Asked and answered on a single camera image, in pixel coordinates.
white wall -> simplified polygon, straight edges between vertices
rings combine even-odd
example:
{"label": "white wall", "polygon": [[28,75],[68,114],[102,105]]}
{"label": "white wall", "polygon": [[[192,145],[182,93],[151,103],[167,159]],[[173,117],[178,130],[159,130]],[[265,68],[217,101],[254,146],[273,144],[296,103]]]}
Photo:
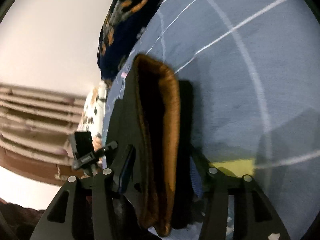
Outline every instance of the white wall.
{"label": "white wall", "polygon": [[0,83],[87,95],[112,0],[16,0],[0,24]]}

silver screw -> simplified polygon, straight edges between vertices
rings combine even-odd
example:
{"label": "silver screw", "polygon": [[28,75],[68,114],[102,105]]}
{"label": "silver screw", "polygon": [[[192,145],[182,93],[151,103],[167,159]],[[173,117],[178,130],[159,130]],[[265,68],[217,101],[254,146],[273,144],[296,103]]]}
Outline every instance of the silver screw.
{"label": "silver screw", "polygon": [[214,167],[209,168],[209,173],[210,174],[216,174],[217,172],[218,172],[218,170],[216,168],[214,168]]}
{"label": "silver screw", "polygon": [[112,170],[109,169],[109,168],[106,168],[106,169],[104,169],[104,170],[102,171],[102,173],[103,173],[104,175],[109,175],[111,172],[112,172]]}
{"label": "silver screw", "polygon": [[243,177],[243,179],[244,179],[246,182],[252,181],[252,178],[251,178],[250,175],[245,175],[245,176]]}
{"label": "silver screw", "polygon": [[69,182],[75,182],[77,180],[77,177],[76,176],[70,176],[69,178],[68,178],[68,181]]}

brown fuzzy lining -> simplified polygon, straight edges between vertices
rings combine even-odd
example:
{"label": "brown fuzzy lining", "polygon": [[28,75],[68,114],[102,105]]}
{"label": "brown fuzzy lining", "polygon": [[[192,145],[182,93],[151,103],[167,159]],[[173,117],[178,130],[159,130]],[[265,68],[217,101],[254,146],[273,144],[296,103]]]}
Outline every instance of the brown fuzzy lining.
{"label": "brown fuzzy lining", "polygon": [[159,236],[167,236],[176,182],[179,84],[169,67],[145,55],[135,58],[133,71],[137,75],[137,106],[148,162],[139,223],[144,228],[154,226]]}

white surface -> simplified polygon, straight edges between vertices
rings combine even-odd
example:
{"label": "white surface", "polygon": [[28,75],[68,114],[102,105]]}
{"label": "white surface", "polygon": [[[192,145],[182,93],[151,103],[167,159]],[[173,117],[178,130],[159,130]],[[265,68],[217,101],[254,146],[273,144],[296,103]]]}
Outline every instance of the white surface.
{"label": "white surface", "polygon": [[46,209],[59,186],[27,179],[0,167],[0,198],[34,209]]}
{"label": "white surface", "polygon": [[16,0],[0,24],[0,82],[86,96],[112,0]]}

wall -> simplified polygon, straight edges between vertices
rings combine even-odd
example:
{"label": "wall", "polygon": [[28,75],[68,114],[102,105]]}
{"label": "wall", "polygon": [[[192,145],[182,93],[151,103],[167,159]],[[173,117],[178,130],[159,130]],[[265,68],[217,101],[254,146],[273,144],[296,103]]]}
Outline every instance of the wall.
{"label": "wall", "polygon": [[[97,47],[112,0],[16,0],[0,24],[0,83],[86,96],[99,83]],[[47,208],[59,187],[0,167],[0,197]]]}

